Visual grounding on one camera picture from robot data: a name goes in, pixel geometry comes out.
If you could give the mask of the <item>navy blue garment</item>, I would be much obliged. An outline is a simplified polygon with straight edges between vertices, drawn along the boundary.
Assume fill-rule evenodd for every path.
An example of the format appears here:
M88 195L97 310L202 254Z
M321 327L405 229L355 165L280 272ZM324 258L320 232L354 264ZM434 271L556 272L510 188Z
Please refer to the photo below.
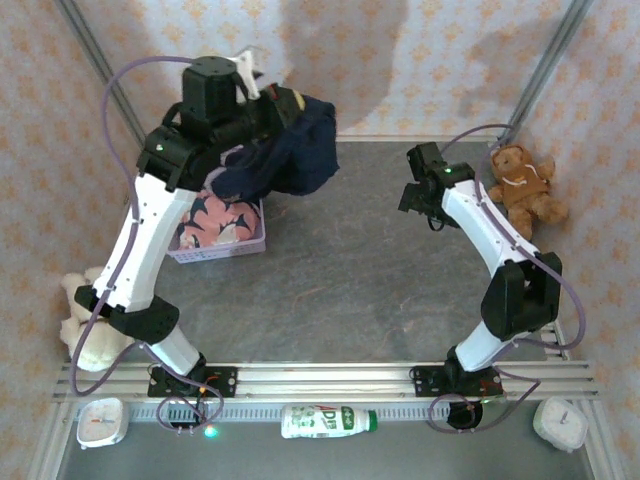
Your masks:
M305 110L273 138L225 153L204 188L228 203L256 201L271 192L310 195L339 169L336 109L305 95Z

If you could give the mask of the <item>pink patterned garment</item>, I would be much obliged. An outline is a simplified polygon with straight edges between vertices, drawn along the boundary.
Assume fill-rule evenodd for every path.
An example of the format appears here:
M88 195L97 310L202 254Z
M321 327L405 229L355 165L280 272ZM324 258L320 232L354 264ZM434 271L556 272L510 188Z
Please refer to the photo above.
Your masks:
M201 191L177 227L179 250L235 244L255 237L262 219L260 201L256 198L221 198L213 190L214 181L227 170L226 158L242 148L237 145L225 151L221 156L222 165L207 175Z

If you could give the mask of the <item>purple plastic basket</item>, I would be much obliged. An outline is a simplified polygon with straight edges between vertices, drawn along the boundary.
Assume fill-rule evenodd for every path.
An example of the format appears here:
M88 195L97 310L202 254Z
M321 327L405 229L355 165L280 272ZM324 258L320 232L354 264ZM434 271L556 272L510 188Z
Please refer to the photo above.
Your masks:
M195 250L179 250L178 239L174 234L167 255L180 264L189 264L211 260L220 260L251 254L260 254L266 251L266 227L264 220L263 202L260 201L262 219L257 227L255 237L248 241L235 244L226 244Z

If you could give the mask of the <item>brown teddy bear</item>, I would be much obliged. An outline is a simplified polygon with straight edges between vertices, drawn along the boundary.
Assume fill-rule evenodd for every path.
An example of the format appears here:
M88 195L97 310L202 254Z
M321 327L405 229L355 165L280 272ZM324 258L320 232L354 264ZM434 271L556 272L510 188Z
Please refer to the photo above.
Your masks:
M529 150L511 144L495 150L490 162L496 184L488 195L503 205L508 221L525 240L532 238L535 219L549 225L567 219L568 206L550 193L555 174L552 159L535 164Z

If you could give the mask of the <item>white and green drink bottle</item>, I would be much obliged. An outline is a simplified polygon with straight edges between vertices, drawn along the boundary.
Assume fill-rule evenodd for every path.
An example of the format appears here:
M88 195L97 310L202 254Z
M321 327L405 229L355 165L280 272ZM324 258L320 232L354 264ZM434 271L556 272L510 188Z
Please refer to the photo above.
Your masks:
M280 433L284 439L332 439L375 432L374 410L349 405L287 405L282 410Z

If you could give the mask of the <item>white plush toy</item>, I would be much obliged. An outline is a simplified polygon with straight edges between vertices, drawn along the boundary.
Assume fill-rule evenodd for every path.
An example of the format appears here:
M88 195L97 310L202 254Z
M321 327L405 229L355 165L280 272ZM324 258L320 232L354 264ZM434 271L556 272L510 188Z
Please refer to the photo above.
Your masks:
M59 336L67 346L70 357L73 356L91 317L91 312L75 301L76 290L80 286L92 285L99 278L102 270L102 266L96 266L88 268L84 273L68 273L60 282L67 296L70 316L61 322ZM125 336L99 317L84 342L77 367L88 372L104 371L113 364L125 348L133 343L133 338Z

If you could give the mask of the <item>white clock with purple hands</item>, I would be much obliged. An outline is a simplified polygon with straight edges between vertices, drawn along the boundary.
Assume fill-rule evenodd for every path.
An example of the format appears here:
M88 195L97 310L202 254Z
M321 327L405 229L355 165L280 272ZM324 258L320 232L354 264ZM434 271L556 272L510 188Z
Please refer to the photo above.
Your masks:
M533 428L556 449L571 453L584 445L589 423L584 413L560 397L543 400L536 409Z

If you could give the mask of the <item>white clock with orange hands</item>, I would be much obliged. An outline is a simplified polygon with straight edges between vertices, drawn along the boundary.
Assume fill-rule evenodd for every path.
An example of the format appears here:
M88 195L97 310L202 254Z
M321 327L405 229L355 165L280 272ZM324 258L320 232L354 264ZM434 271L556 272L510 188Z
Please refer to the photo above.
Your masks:
M80 411L76 440L82 449L115 445L124 439L128 426L129 410L122 400L94 400Z

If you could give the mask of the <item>aluminium frame post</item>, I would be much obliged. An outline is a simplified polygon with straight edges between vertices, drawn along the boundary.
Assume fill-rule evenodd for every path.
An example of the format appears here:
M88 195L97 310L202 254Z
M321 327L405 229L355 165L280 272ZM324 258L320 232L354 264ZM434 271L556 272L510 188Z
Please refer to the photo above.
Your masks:
M106 85L114 75L107 57L94 36L76 0L53 0L99 80ZM144 143L144 131L134 109L119 83L113 87L113 101L136 143Z
M509 127L498 138L500 145L513 141L539 99L547 81L559 61L563 58L572 39L585 20L594 0L571 0L567 11L560 20L547 48L526 84L519 101L508 121Z

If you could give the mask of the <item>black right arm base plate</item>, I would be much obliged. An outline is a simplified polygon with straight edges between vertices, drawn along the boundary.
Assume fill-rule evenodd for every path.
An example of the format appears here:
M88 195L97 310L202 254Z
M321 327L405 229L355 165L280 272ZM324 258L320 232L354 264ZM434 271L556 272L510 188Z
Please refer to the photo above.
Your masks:
M467 372L453 363L417 365L409 370L417 397L459 394L465 397L495 397L504 393L498 372L485 368Z

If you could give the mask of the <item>aluminium mounting rail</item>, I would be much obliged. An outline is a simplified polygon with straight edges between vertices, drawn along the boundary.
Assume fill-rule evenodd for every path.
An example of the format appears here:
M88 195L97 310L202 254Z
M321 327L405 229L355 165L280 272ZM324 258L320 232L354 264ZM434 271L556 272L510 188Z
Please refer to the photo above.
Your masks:
M245 363L221 364L238 369L235 402L260 401L392 401L408 402L435 397L417 397L410 363ZM559 396L590 399L603 388L591 366L584 361L514 361L494 367L504 393L495 397L466 397L469 400L515 400Z

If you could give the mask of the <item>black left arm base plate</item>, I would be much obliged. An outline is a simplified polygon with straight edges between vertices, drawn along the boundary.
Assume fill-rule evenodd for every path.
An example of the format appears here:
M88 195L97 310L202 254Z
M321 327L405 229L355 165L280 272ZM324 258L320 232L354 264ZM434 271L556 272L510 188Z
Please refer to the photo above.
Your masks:
M238 369L236 367L201 366L189 378L198 383L207 384L218 390L224 398L235 396ZM147 395L152 398L166 397L170 394L195 398L199 395L199 387L177 380L161 366L150 370Z

